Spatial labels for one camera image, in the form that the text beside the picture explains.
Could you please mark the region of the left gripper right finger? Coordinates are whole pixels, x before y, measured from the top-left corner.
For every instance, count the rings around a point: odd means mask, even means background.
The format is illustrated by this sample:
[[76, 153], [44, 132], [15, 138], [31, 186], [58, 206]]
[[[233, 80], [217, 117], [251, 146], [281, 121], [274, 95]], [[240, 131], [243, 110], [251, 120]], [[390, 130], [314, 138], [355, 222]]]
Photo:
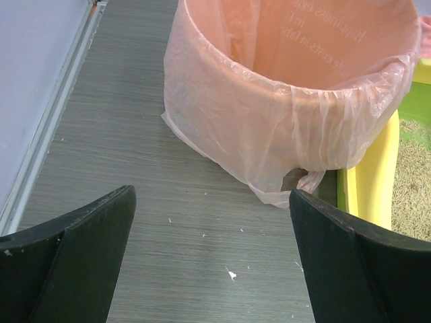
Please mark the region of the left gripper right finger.
[[316, 322], [429, 322], [430, 243], [295, 189], [290, 217]]

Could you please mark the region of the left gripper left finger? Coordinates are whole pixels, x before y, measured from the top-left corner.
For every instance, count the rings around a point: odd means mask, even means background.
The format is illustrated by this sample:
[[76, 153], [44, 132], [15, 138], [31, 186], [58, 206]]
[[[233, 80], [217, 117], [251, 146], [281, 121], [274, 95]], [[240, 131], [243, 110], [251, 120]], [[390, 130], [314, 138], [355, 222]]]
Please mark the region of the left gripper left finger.
[[105, 322], [136, 204], [126, 185], [1, 237], [1, 321]]

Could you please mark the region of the yellow green litter box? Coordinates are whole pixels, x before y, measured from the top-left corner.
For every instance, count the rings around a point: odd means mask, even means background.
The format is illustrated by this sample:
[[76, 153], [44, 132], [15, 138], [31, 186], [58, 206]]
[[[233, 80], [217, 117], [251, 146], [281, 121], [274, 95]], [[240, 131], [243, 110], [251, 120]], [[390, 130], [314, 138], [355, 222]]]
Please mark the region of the yellow green litter box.
[[410, 92], [362, 161], [337, 173], [337, 206], [389, 230], [401, 120], [430, 128], [430, 59], [419, 60]]

